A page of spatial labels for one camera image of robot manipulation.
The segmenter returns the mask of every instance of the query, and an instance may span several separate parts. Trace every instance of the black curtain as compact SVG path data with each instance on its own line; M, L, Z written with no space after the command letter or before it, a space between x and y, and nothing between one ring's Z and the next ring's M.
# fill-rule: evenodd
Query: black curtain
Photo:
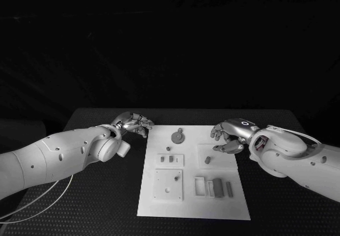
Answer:
M338 4L120 4L2 10L2 118L52 133L80 107L289 109L340 145Z

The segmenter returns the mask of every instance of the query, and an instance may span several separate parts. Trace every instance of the black table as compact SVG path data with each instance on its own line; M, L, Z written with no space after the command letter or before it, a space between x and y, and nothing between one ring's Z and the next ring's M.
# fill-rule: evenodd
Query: black table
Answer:
M217 125L228 118L244 118L260 127L273 124L305 132L290 111L208 109L78 109L65 130L110 123L127 110L160 125ZM116 156L75 174L57 205L32 220L9 225L5 235L340 235L340 203L290 178L271 176L250 159L248 150L237 154L237 160L251 221L137 217L147 140L133 133L124 140L132 144L126 158ZM32 216L52 203L68 181L12 220ZM21 206L50 186L32 187Z

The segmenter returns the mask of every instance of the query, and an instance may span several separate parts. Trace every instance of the hole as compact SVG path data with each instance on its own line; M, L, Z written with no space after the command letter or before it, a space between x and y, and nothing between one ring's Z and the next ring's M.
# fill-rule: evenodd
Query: hole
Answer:
M326 163L326 161L328 161L328 157L326 157L326 156L323 156L323 157L322 157L322 161L320 161L320 162L322 162L322 163Z

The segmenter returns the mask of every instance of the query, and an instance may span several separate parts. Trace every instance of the cable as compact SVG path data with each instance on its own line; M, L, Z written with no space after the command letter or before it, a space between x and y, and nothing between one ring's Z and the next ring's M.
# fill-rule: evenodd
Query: cable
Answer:
M283 130L286 130L286 131L289 131L289 132L292 132L292 133L294 133L294 134L299 134L299 135L302 135L303 137L306 137L306 138L309 138L310 140L313 140L317 144L322 144L322 142L320 142L317 139L315 139L313 137L310 137L307 134L303 134L303 133L299 133L299 132L296 132L296 131L293 131L293 130L280 128L280 127L277 127L277 126L274 126L274 125L268 125L268 127L274 127L274 128L283 129Z
M18 209L16 211L13 211L12 213L9 213L8 215L0 217L0 220L5 219L8 216L13 215L16 212L19 212L22 209L25 209L31 204L34 204L39 198L51 191L51 189L54 188L54 186L58 184L58 182L52 185L52 187L47 190L47 192L26 205L24 206L21 209Z
M24 220L18 220L18 221L11 221L11 222L0 222L0 224L15 224L15 223L19 223L19 222L22 222L22 221L26 221L26 220L29 220L29 219L32 219L34 217L37 217L38 215L41 215L54 205L55 205L55 203L60 201L60 199L61 199L61 197L62 197L62 195L65 194L65 192L67 192L67 190L68 190L68 188L70 188L70 185L71 185L71 182L73 182L73 178L74 178L74 175L71 176L71 179L70 179L70 184L68 184L68 186L67 186L67 188L65 188L65 190L64 190L64 192L62 192L62 194L61 194L61 196L60 196L60 198L55 200L55 202L45 208L45 210L42 210L37 215L34 215L32 217L29 217L29 218L26 218L26 219L24 219ZM25 207L28 207L38 199L35 199L26 206L24 206L19 210L22 210Z

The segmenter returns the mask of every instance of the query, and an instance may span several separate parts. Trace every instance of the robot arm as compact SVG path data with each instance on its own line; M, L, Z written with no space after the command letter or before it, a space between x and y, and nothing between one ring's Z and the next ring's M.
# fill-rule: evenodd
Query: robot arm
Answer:
M312 137L317 144L310 146L292 132L276 126L260 129L247 120L230 119L212 129L212 138L227 137L227 144L214 149L240 153L250 144L251 160L271 175L289 176L305 188L340 202L340 148Z
M65 179L90 163L109 161L116 153L124 157L130 145L123 141L123 133L129 130L146 137L143 127L152 129L155 125L139 114L129 112L124 117L113 124L57 133L0 154L0 200L35 185Z

